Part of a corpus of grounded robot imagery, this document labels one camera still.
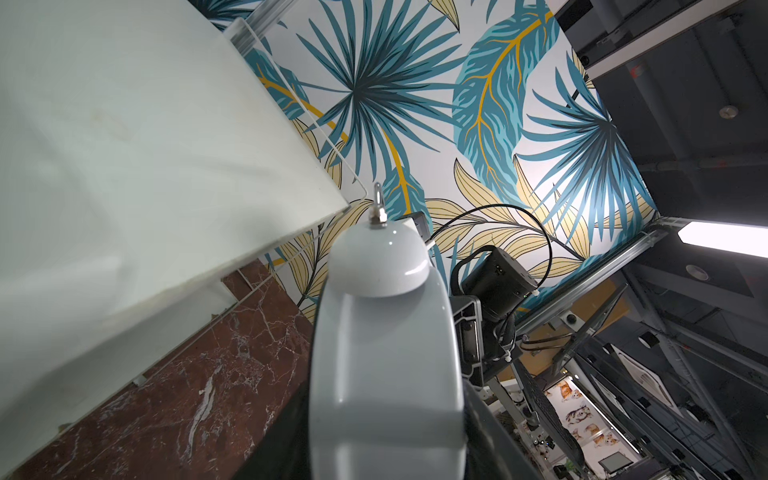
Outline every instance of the beige leaf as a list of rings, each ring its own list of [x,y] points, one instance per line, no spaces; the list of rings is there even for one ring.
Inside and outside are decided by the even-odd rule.
[[[304,139],[307,146],[309,146],[312,152],[314,152],[315,157],[320,155],[320,147],[317,146],[317,139],[315,138],[315,134],[312,133],[312,131],[306,131],[306,124],[298,118],[294,118],[292,122],[293,126],[296,127],[296,129],[299,131],[301,138]]]
[[[438,233],[435,237],[435,244],[440,249],[440,253],[452,250],[456,238],[458,241],[462,241],[474,226],[475,223],[457,223]]]
[[[456,186],[470,204],[482,207],[483,205],[500,204],[502,202],[485,185],[467,174],[458,162],[458,159],[453,164],[453,176],[456,179]],[[515,222],[515,218],[506,207],[485,208],[481,212],[498,222]]]
[[[312,280],[312,285],[310,286],[310,291],[307,292],[307,295],[317,298],[320,295],[320,292],[323,291],[323,285],[326,283],[326,278],[328,278],[328,262],[325,262],[315,273],[315,278]]]
[[[538,250],[547,244],[547,239],[540,233],[528,233],[515,238],[507,245],[504,250],[512,258],[517,258],[523,253]]]
[[[309,306],[302,308],[301,313],[304,314],[307,320],[309,320],[312,323],[315,323],[315,314],[317,313],[317,305],[315,303],[311,303]]]
[[[274,268],[272,268],[272,267],[268,267],[268,268],[269,268],[269,270],[270,270],[270,273],[272,273],[272,274],[273,274],[273,275],[272,275],[272,278],[274,278],[274,279],[275,279],[275,281],[277,281],[277,284],[278,284],[278,285],[280,285],[280,288],[282,288],[282,289],[283,289],[283,291],[284,291],[284,290],[286,289],[286,286],[285,286],[285,285],[283,285],[283,281],[280,279],[280,275],[278,275],[278,274],[277,274],[277,272],[275,271],[275,269],[274,269]]]
[[[559,198],[560,192],[555,191],[555,201],[557,201]],[[578,210],[571,206],[568,206],[568,210],[566,210],[565,206],[563,206],[558,213],[561,221],[560,227],[562,227],[563,233],[565,233],[565,237],[571,238],[569,242],[571,248],[574,249],[576,253],[581,255],[581,258],[587,259],[589,257],[590,244],[587,221],[584,220],[584,216],[579,218],[577,222],[576,215],[578,214]]]
[[[571,57],[574,59],[574,63],[576,64],[576,68],[578,68],[579,73],[581,73],[581,77],[586,79],[587,88],[594,88],[592,79],[587,75],[587,69],[584,68],[584,65],[581,63],[581,59],[579,59],[578,54],[574,49],[571,49]]]
[[[456,256],[459,260],[464,260],[469,257],[472,252],[484,245],[495,245],[500,247],[504,242],[512,238],[513,235],[523,230],[522,227],[501,227],[501,228],[489,228],[475,235],[466,245],[462,248]]]
[[[427,203],[427,210],[429,210],[429,216],[432,217],[433,224],[436,224],[435,223],[436,218],[451,220],[463,214],[466,211],[463,208],[461,208],[456,202],[446,200],[444,198],[430,198],[426,201],[426,203]],[[466,220],[472,220],[475,222],[484,221],[481,217],[478,217],[472,214],[466,215],[462,218]]]
[[[294,238],[299,247],[304,250],[306,257],[310,259],[310,264],[315,264],[315,242],[312,232],[304,232],[298,237]]]
[[[528,182],[528,178],[525,177],[525,172],[523,172],[523,169],[520,166],[520,161],[518,160],[517,155],[512,157],[512,162],[515,166],[515,170],[518,172],[518,196],[520,197],[520,200],[522,200],[523,203],[528,205],[530,208],[541,204],[541,199],[539,199],[536,192],[533,191],[533,187],[531,187],[531,184]],[[552,220],[549,220],[546,223],[544,222],[544,219],[547,218],[547,215],[549,215],[549,209],[544,204],[541,204],[539,208],[533,211],[533,214],[534,217],[538,219],[538,221],[544,224],[544,229],[547,231],[547,233],[554,235],[554,223]],[[528,225],[534,228],[538,228],[536,222],[534,222],[528,215],[521,214],[520,216]]]
[[[293,273],[293,279],[296,281],[296,287],[301,293],[306,292],[306,285],[310,281],[310,271],[306,267],[306,261],[304,255],[296,255],[299,253],[299,249],[296,248],[291,242],[283,243],[280,245],[280,249],[283,251],[286,259],[289,260],[290,270]]]
[[[528,273],[531,274],[534,278],[542,278],[547,271],[547,265],[549,264],[549,259],[544,260],[537,266],[534,266],[531,268]],[[564,276],[568,275],[569,273],[576,270],[581,265],[581,260],[576,260],[573,258],[567,258],[567,257],[555,257],[552,259],[552,270],[549,272],[549,276],[547,278],[555,278],[558,276]]]
[[[329,251],[331,251],[331,246],[333,245],[333,242],[336,241],[339,234],[357,223],[372,203],[373,202],[367,198],[361,198],[350,204],[352,208],[350,208],[341,220],[333,224],[333,227],[330,227],[320,238],[320,253],[318,258],[323,258]]]
[[[431,0],[432,6],[437,8],[438,12],[442,13],[448,20],[451,21],[456,30],[458,31],[458,13],[456,12],[456,5],[453,0]]]
[[[336,144],[336,149],[341,151],[345,144],[346,142],[344,140],[340,141],[338,144]],[[326,160],[326,172],[328,172],[328,175],[330,175],[333,179],[333,183],[335,183],[338,188],[341,188],[341,162],[331,167],[331,164],[336,161],[336,157],[338,156],[339,155],[336,153],[336,150],[331,150],[331,153],[328,154],[328,160]]]
[[[654,208],[648,204],[647,201],[642,197],[642,195],[637,194],[637,206],[640,208],[640,215],[643,217],[643,220],[647,219],[648,217],[651,217],[654,214]],[[634,208],[632,207],[632,204],[627,202],[627,223],[631,222],[634,218]],[[611,218],[605,217],[603,220],[603,228],[611,228]],[[621,228],[621,215],[616,212],[614,214],[614,228]]]

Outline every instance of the metal beam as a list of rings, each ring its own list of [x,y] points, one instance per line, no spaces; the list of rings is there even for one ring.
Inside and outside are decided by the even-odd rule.
[[[633,271],[648,283],[681,293],[707,305],[718,306],[748,319],[766,323],[762,306],[751,296],[734,293],[645,265],[634,265]]]
[[[712,365],[716,366],[719,369],[724,370],[725,372],[730,373],[731,375],[735,376],[742,382],[748,383],[749,385],[755,387],[756,389],[762,391],[763,393],[768,393],[768,386],[760,385],[758,382],[755,382],[754,380],[747,378],[746,376],[742,375],[741,373],[738,373],[736,370],[730,368],[727,365],[724,365],[717,360],[713,359],[712,357],[699,352],[698,350],[692,348],[689,345],[686,345],[685,343],[682,343],[680,340],[675,338],[674,336],[669,336],[664,332],[660,332],[659,330],[656,330],[655,328],[651,328],[649,326],[646,326],[651,332],[653,332],[657,337],[662,336],[665,339],[669,340],[670,342],[674,343],[675,345],[679,346],[683,349],[683,351],[688,353],[693,353],[695,356],[699,357],[700,359],[704,360],[705,362],[711,363]]]
[[[739,343],[728,340],[725,337],[712,333],[707,329],[691,323],[685,323],[682,320],[668,314],[663,314],[667,325],[676,331],[689,336],[697,342],[710,347],[712,350],[736,360],[744,366],[768,376],[768,357],[760,355],[754,350],[750,350]]]
[[[647,294],[645,293],[645,290],[637,281],[637,278],[634,276],[634,274],[629,271],[629,269],[624,269],[624,275],[627,277],[627,280],[629,281],[632,290],[634,290],[635,295],[637,295],[637,298],[643,303],[645,310],[643,318],[644,323],[657,330],[660,330],[663,333],[668,333],[666,323],[659,317],[659,314],[656,311],[656,307],[650,301]],[[753,478],[758,478],[752,457],[746,450],[746,447],[741,441],[741,438],[738,436],[736,430],[730,424],[723,411],[720,410],[720,407],[709,393],[709,390],[707,390],[707,387],[701,381],[701,378],[699,377],[696,370],[688,362],[688,359],[683,354],[683,349],[665,337],[659,338],[659,342],[659,347],[661,348],[662,352],[664,352],[664,356],[667,357],[667,360],[672,365],[672,368],[674,368],[675,372],[677,372],[680,377],[688,381],[691,384],[691,387],[694,388],[697,396],[699,397],[699,400],[702,403],[701,406],[704,408],[704,410],[707,411],[707,413],[709,413],[710,417],[717,426],[717,430],[725,439],[730,441],[730,444],[733,447],[736,448],[736,453],[739,454],[739,460],[741,460],[739,463],[740,465],[743,465],[742,473]]]
[[[721,157],[704,157],[691,161],[695,168],[725,168],[725,167],[752,167],[754,165],[768,165],[768,154],[735,154]],[[679,161],[660,161],[638,164],[640,172],[668,172],[683,170]]]
[[[667,235],[666,230],[657,229],[648,233],[639,233],[623,247],[606,255],[587,272],[577,276],[552,292],[549,301],[535,306],[522,317],[517,326],[518,334],[530,333],[539,326],[567,310],[573,303],[603,280],[616,273],[657,241]]]
[[[599,78],[739,2],[741,0],[699,0],[595,63],[587,69],[587,74],[593,80]]]

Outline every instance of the cat picture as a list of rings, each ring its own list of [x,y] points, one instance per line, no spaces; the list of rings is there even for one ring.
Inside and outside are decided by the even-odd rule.
[[[619,439],[614,437],[612,433],[606,433],[603,435],[599,435],[595,440],[593,440],[594,446],[596,447],[602,447],[606,445],[616,445],[619,443]]]
[[[568,422],[569,425],[576,425],[577,423],[583,422],[590,417],[592,417],[592,411],[588,406],[584,405],[581,408],[575,409],[573,412],[568,413],[565,416],[565,421]]]

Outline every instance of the ceiling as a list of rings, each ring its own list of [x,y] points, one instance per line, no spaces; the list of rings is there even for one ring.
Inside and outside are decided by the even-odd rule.
[[[627,29],[637,36],[692,0],[615,2]],[[586,65],[616,50],[612,41],[603,41],[607,32],[590,0],[570,0],[557,18]],[[768,226],[767,26],[768,2],[745,0],[644,55],[694,160],[707,165],[693,181],[680,169],[670,170],[680,164],[675,164],[679,159],[667,139],[669,132],[659,127],[629,71],[618,68],[594,79],[661,215]],[[726,105],[738,108],[736,117],[720,116]],[[685,295],[674,286],[641,278],[657,310],[698,322],[698,326],[768,356],[764,341],[768,316],[746,318],[727,308],[718,310],[717,302],[707,298],[712,291],[707,289],[713,287],[725,296],[735,293],[733,298],[754,302],[768,312],[768,263],[686,245],[677,235],[667,236],[634,263],[671,273],[670,278],[678,283],[701,288]],[[702,268],[709,279],[695,280],[686,270],[688,265]],[[661,351],[646,349],[637,341],[643,331],[642,324],[624,317],[599,337],[637,356],[670,384],[677,401],[685,401],[689,396],[674,383],[673,370]],[[753,457],[768,472],[768,395],[701,359],[689,358]],[[739,364],[728,365],[752,375],[740,370]],[[768,382],[759,377],[756,381]]]

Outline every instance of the black cable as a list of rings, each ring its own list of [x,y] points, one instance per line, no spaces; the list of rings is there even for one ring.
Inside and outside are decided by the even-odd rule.
[[[553,336],[553,337],[550,337],[550,338],[548,338],[548,339],[540,339],[540,340],[529,340],[529,341],[527,341],[527,342],[523,342],[523,344],[524,344],[524,345],[533,345],[533,344],[535,344],[535,343],[546,343],[546,342],[551,342],[552,340],[559,340],[559,339],[563,339],[563,338],[565,338],[565,337],[567,337],[567,336],[573,336],[573,333],[564,333],[564,334],[562,334],[562,335]]]
[[[565,345],[537,346],[537,347],[535,347],[535,348],[532,348],[532,349],[526,349],[526,348],[523,348],[523,347],[521,346],[521,347],[520,347],[520,350],[523,350],[523,351],[525,351],[525,352],[537,352],[538,350],[561,349],[561,348],[563,348],[564,346],[565,346]]]
[[[429,239],[430,240],[434,240],[435,237],[437,237],[443,230],[445,230],[448,227],[448,225],[450,225],[451,223],[456,222],[460,218],[466,217],[469,214],[473,214],[474,212],[476,212],[478,210],[483,210],[485,208],[493,208],[493,207],[514,208],[515,210],[528,215],[531,219],[533,219],[534,222],[536,222],[538,227],[541,229],[541,233],[544,235],[544,238],[547,240],[547,248],[549,249],[549,263],[547,264],[547,271],[544,272],[544,276],[541,278],[541,280],[539,280],[538,285],[536,285],[536,289],[538,289],[544,283],[544,281],[547,279],[547,277],[549,276],[550,270],[552,270],[552,260],[554,259],[554,254],[552,253],[552,242],[549,240],[549,235],[547,235],[547,231],[544,229],[544,225],[542,225],[541,222],[538,221],[538,218],[536,218],[536,216],[534,214],[532,214],[531,212],[527,211],[523,207],[518,207],[517,205],[512,205],[512,204],[489,204],[489,205],[482,205],[481,207],[472,208],[471,210],[467,210],[463,214],[459,214],[459,215],[453,217],[451,220],[448,220],[447,222],[445,222],[442,225],[442,227],[440,227],[439,229],[435,230],[435,232],[432,234],[432,236]],[[515,312],[515,310],[517,310],[518,307],[527,298],[528,298],[528,295],[524,296],[518,302],[518,304],[515,305],[512,308],[512,310],[509,311],[509,313],[507,313],[507,316],[504,318],[504,321],[499,323],[499,326],[501,327],[500,329],[498,329],[498,330],[494,329],[494,331],[499,331],[499,332],[503,331],[504,332],[504,334],[502,336],[502,339],[507,339],[507,338],[511,338],[512,339],[512,341],[509,342],[507,345],[511,345],[512,343],[515,342],[515,322],[511,323],[511,328],[510,328],[509,327],[509,318]]]

